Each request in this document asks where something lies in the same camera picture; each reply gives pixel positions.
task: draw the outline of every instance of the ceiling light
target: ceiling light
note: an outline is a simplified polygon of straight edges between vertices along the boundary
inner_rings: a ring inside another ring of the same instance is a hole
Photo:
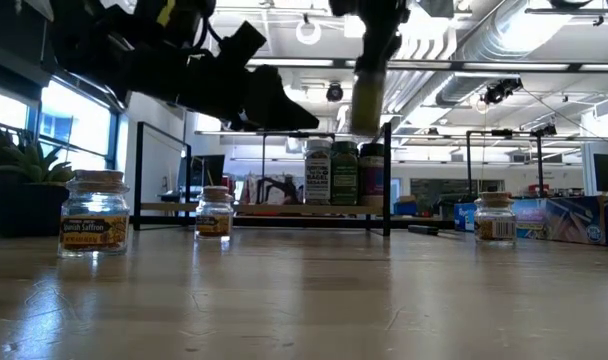
[[[455,77],[465,78],[501,78],[501,79],[519,79],[520,74],[505,74],[505,73],[491,73],[491,72],[455,72]]]
[[[276,67],[331,67],[333,60],[325,59],[251,59],[248,66],[272,65]]]
[[[504,71],[563,71],[568,69],[568,64],[551,64],[551,63],[466,63],[466,70],[504,70]]]
[[[304,32],[302,30],[304,26],[309,24],[313,25],[313,32],[308,35],[304,35]],[[315,45],[322,38],[322,27],[316,21],[302,20],[297,24],[297,27],[295,28],[295,36],[297,37],[297,40],[304,45]]]
[[[388,62],[388,68],[400,70],[450,69],[451,63],[448,61],[391,60]]]
[[[584,64],[580,68],[583,71],[608,71],[608,64]]]

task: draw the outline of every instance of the window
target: window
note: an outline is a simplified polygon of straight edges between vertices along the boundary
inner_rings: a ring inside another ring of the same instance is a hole
[[[40,135],[108,155],[109,109],[51,81],[42,91]]]
[[[17,100],[0,95],[0,123],[19,129],[26,127],[28,106]]]

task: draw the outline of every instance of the security camera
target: security camera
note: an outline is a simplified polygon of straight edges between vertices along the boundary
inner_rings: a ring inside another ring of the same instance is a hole
[[[333,82],[328,86],[328,91],[326,92],[326,100],[329,102],[338,102],[342,100],[344,97],[344,90],[342,90],[342,86],[340,83]]]

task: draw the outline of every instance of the spice jar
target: spice jar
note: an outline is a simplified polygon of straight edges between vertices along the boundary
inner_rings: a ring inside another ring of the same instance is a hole
[[[480,242],[514,244],[517,218],[511,210],[513,200],[506,192],[485,192],[475,200],[475,239]]]
[[[226,186],[205,186],[196,210],[196,239],[228,241],[233,229],[233,197]]]
[[[360,205],[384,206],[384,145],[360,148]]]
[[[306,142],[304,155],[304,203],[329,205],[331,201],[331,143],[326,140]]]
[[[357,205],[357,144],[353,141],[333,143],[331,160],[331,203],[333,205]]]
[[[69,199],[62,204],[61,257],[126,252],[129,207],[123,176],[120,171],[75,171],[66,183]]]

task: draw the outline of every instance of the green leaf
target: green leaf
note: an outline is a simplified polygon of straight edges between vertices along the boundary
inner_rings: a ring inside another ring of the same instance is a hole
[[[39,183],[44,179],[42,178],[42,168],[37,165],[31,165],[28,168],[28,175],[33,182]]]
[[[40,145],[39,143],[35,143],[35,147],[37,148],[37,157],[40,160],[40,164],[42,164],[44,162],[44,149],[42,149],[42,145]]]
[[[70,166],[51,171],[48,175],[47,182],[67,182],[73,178],[75,174]]]
[[[37,147],[35,144],[30,144],[26,147],[26,157],[30,161],[31,165],[41,165],[39,155],[37,154]]]
[[[24,168],[19,167],[17,165],[0,165],[0,171],[15,172],[18,174],[22,174],[28,178],[31,177]]]
[[[30,165],[30,161],[17,147],[5,147],[4,151],[10,154],[20,164]]]
[[[46,157],[44,158],[44,160],[42,161],[42,171],[46,172],[48,171],[48,168],[51,167],[51,164],[57,160],[57,153],[62,150],[61,146],[58,146],[56,148],[54,148],[53,150],[51,150],[50,153],[48,153],[48,155],[46,155]]]

